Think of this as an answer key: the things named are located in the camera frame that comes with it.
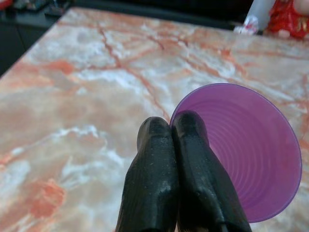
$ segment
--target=purple plastic cup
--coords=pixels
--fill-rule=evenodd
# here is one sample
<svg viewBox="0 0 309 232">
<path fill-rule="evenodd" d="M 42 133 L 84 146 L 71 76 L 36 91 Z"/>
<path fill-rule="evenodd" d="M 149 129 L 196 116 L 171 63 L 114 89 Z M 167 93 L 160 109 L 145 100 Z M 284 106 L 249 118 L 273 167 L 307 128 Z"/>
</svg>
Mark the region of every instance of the purple plastic cup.
<svg viewBox="0 0 309 232">
<path fill-rule="evenodd" d="M 171 118 L 184 110 L 204 120 L 210 146 L 228 172 L 250 223 L 284 210 L 301 179 L 301 153 L 284 115 L 257 92 L 213 84 L 188 94 Z"/>
</svg>

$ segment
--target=pink marble surface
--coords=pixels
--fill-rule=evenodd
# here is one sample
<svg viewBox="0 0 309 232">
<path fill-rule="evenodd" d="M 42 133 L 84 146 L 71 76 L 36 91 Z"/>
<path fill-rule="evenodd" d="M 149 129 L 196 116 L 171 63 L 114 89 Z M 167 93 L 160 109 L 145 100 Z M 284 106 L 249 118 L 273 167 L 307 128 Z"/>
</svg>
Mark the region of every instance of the pink marble surface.
<svg viewBox="0 0 309 232">
<path fill-rule="evenodd" d="M 265 95 L 301 145 L 296 197 L 253 231 L 309 231 L 308 64 L 308 43 L 71 9 L 0 81 L 0 232 L 111 232 L 140 124 L 210 83 Z"/>
</svg>

